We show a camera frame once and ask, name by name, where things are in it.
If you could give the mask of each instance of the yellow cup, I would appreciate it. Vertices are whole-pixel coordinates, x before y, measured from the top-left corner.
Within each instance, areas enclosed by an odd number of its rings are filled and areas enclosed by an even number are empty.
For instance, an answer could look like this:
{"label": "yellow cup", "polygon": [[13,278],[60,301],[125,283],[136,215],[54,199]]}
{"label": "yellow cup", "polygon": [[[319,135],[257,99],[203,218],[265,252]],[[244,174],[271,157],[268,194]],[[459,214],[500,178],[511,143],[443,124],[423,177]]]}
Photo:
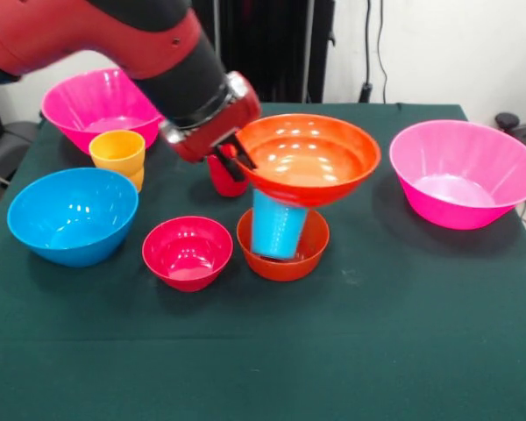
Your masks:
{"label": "yellow cup", "polygon": [[89,144],[89,153],[98,168],[110,169],[128,177],[138,191],[144,181],[146,143],[130,130],[105,132]]}

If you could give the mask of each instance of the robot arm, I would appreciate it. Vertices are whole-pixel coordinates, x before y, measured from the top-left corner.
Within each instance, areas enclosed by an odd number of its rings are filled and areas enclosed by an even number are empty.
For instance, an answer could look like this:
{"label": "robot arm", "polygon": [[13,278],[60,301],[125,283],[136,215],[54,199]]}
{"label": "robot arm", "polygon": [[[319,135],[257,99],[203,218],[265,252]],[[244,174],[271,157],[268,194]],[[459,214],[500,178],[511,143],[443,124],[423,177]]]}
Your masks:
{"label": "robot arm", "polygon": [[185,0],[0,0],[0,83],[85,49],[132,78],[167,118],[162,131],[186,161],[259,116],[251,85],[225,74]]}

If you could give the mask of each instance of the blue plastic cup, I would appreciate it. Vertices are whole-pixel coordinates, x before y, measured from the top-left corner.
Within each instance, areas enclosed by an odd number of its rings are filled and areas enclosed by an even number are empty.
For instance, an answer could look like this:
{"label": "blue plastic cup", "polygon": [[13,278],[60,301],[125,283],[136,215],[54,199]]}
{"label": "blue plastic cup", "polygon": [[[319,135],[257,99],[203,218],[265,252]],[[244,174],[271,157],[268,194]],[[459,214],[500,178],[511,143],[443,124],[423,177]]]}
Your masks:
{"label": "blue plastic cup", "polygon": [[307,208],[289,206],[253,191],[252,252],[273,259],[293,259]]}

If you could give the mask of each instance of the dark green tablecloth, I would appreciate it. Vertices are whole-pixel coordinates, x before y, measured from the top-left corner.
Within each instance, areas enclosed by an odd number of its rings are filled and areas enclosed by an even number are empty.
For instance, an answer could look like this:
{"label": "dark green tablecloth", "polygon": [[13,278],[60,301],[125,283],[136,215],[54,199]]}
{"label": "dark green tablecloth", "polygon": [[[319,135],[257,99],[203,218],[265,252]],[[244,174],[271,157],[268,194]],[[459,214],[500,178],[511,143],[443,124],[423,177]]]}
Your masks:
{"label": "dark green tablecloth", "polygon": [[407,206],[387,158],[403,127],[457,106],[268,105],[362,126],[383,162],[322,209],[331,246],[299,282],[267,282],[236,251],[185,295],[144,266],[159,222],[204,215],[234,232],[251,194],[219,197],[208,169],[162,143],[147,156],[128,240],[88,269],[57,267],[8,232],[11,199],[91,165],[45,125],[0,205],[2,420],[526,420],[526,233],[518,217],[451,232]]}

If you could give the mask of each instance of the orange bowl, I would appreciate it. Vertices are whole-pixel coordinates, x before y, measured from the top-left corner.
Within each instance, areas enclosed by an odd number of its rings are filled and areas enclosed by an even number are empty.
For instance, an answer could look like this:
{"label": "orange bowl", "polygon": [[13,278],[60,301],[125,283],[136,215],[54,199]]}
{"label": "orange bowl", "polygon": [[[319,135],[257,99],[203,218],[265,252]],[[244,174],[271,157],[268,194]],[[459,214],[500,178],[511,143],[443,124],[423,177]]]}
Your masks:
{"label": "orange bowl", "polygon": [[256,189],[285,203],[316,207],[347,196],[380,163],[380,148],[356,125],[311,114],[251,122],[237,136],[257,168],[239,163]]}
{"label": "orange bowl", "polygon": [[289,282],[309,275],[322,259],[323,251],[330,242],[330,228],[325,218],[317,211],[310,210],[294,259],[267,259],[251,251],[252,217],[253,209],[250,209],[240,218],[236,229],[238,243],[253,272],[271,281]]}

